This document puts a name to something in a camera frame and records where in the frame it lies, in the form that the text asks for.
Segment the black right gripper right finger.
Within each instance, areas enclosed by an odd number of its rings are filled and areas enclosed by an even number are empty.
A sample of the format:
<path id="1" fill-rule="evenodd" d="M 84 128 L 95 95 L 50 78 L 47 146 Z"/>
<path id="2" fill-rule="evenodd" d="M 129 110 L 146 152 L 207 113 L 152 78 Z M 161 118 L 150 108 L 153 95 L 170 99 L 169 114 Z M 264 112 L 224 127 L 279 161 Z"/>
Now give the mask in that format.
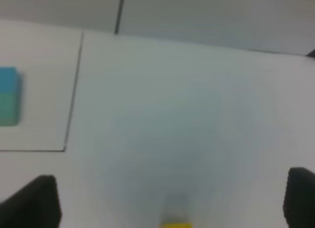
<path id="1" fill-rule="evenodd" d="M 289 228 L 315 226 L 315 174 L 303 167 L 288 172 L 283 215 Z"/>

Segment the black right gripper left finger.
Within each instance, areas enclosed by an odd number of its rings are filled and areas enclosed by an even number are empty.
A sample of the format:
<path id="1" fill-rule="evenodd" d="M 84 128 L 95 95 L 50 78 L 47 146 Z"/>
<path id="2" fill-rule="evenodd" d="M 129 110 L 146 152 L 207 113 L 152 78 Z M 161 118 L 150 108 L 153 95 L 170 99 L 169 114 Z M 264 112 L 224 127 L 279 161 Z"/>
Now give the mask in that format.
<path id="1" fill-rule="evenodd" d="M 0 203 L 2 228 L 58 228 L 62 209 L 57 180 L 40 175 Z"/>

